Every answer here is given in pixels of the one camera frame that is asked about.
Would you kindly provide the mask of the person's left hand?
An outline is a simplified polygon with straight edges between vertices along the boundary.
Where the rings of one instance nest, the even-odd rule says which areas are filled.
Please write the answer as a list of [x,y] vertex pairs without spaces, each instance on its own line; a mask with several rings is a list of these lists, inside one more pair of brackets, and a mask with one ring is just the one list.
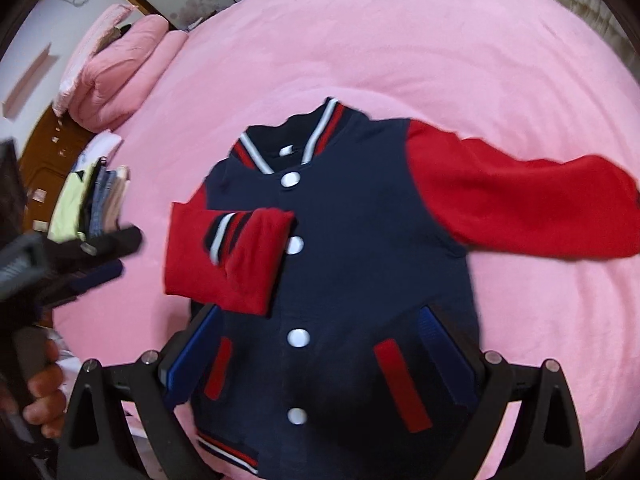
[[66,410],[66,396],[61,390],[64,382],[62,368],[58,366],[60,350],[54,341],[44,347],[46,367],[32,376],[27,385],[34,402],[23,411],[25,422],[39,427],[43,437],[61,437]]

